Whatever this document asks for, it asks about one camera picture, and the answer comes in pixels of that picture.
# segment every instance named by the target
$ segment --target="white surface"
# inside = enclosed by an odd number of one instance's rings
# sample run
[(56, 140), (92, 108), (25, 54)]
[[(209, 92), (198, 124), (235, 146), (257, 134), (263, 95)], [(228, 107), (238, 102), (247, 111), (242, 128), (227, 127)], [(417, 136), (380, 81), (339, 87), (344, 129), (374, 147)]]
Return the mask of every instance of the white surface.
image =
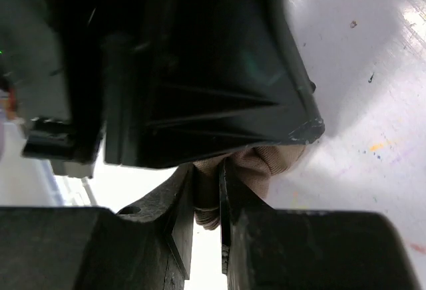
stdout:
[(185, 290), (227, 290), (221, 247), (220, 229), (206, 231), (199, 225), (194, 226), (191, 276), (185, 281)]
[(327, 130), (268, 202), (384, 213), (426, 289), (426, 0), (288, 1)]
[(113, 212), (141, 199), (165, 182), (176, 168), (149, 170), (108, 165), (103, 162), (103, 147), (99, 151), (90, 186), (97, 204)]
[(4, 119), (0, 110), (0, 206), (61, 206), (63, 199), (49, 164), (22, 158), (25, 140)]

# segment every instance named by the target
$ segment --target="gloved hand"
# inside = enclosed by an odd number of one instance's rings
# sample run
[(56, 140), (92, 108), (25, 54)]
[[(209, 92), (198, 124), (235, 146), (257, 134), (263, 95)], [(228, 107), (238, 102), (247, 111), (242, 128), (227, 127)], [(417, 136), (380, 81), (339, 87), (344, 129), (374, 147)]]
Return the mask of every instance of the gloved hand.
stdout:
[(270, 178), (294, 165), (305, 146), (264, 146), (195, 162), (194, 207), (196, 223), (207, 230), (220, 225), (218, 165), (225, 158), (234, 163), (236, 175), (256, 195), (264, 199)]

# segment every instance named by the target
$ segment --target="black molded plastic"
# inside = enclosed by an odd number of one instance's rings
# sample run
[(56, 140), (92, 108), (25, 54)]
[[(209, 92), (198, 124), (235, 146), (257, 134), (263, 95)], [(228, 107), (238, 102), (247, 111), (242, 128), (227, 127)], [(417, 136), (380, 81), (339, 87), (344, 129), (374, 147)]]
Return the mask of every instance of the black molded plastic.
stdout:
[(2, 1), (26, 156), (91, 165), (106, 129), (106, 162), (165, 168), (324, 131), (284, 0)]

